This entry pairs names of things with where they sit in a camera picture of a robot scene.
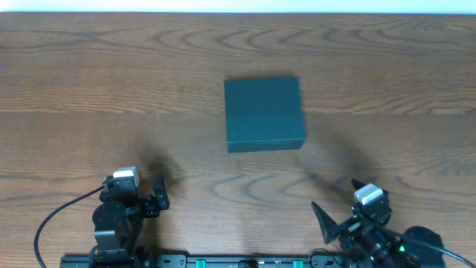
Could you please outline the black gift box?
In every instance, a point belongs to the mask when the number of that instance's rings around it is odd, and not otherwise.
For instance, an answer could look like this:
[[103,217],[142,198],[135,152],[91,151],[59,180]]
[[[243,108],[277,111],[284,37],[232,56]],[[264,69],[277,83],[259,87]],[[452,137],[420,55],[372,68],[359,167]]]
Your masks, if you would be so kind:
[[299,150],[306,128],[297,77],[225,80],[229,153]]

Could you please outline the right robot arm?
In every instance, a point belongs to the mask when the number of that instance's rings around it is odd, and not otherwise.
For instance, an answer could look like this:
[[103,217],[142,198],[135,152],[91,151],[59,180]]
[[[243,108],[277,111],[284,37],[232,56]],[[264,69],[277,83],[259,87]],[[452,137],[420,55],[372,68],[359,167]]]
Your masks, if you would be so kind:
[[340,252],[321,250],[309,256],[312,267],[444,267],[443,241],[432,230],[414,226],[404,233],[391,231],[393,215],[388,191],[371,183],[352,180],[353,215],[342,223],[333,220],[316,202],[312,210],[318,219],[325,244],[338,242]]

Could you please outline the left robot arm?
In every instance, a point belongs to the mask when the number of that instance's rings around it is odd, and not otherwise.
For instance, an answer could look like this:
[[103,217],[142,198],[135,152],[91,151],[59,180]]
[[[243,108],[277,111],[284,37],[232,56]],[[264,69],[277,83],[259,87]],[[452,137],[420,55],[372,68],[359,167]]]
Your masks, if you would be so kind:
[[97,245],[90,251],[89,267],[152,268],[156,257],[148,249],[137,246],[144,220],[160,215],[170,207],[170,201],[160,174],[153,193],[138,196],[135,176],[107,176],[100,192],[102,204],[92,215]]

